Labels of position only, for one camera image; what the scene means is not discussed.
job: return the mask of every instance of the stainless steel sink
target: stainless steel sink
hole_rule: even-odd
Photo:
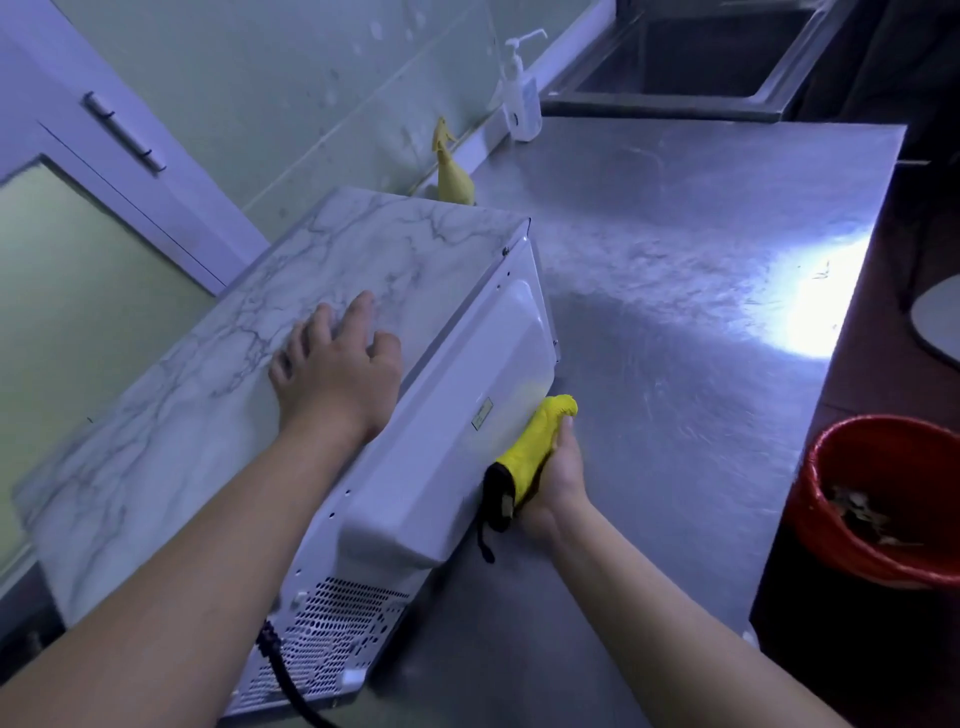
[[[855,4],[650,0],[543,91],[543,113],[777,121]]]

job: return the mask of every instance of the label sticker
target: label sticker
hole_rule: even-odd
[[[483,404],[480,405],[480,409],[473,416],[473,420],[471,421],[473,424],[473,429],[478,430],[483,426],[484,420],[487,419],[487,415],[490,414],[490,411],[492,409],[493,409],[493,402],[491,402],[490,398],[487,397],[484,400]]]

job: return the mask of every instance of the soap dispenser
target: soap dispenser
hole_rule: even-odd
[[[537,79],[523,70],[519,53],[520,43],[540,35],[547,37],[543,28],[526,36],[509,38],[505,43],[510,49],[510,57],[503,64],[503,112],[507,115],[510,136],[516,141],[531,141],[543,127]]]

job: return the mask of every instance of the tiled wall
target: tiled wall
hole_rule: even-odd
[[[56,0],[269,238],[332,186],[403,192],[492,108],[498,39],[588,0]],[[530,63],[546,47],[532,42]]]

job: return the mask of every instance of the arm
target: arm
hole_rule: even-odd
[[[0,691],[6,725],[217,721],[314,513],[393,413],[399,342],[377,333],[367,355],[371,310],[372,295],[362,294],[334,341],[327,305],[294,328],[270,368],[280,402],[274,443]]]
[[[664,576],[588,501],[564,418],[524,522],[658,728],[848,724]]]

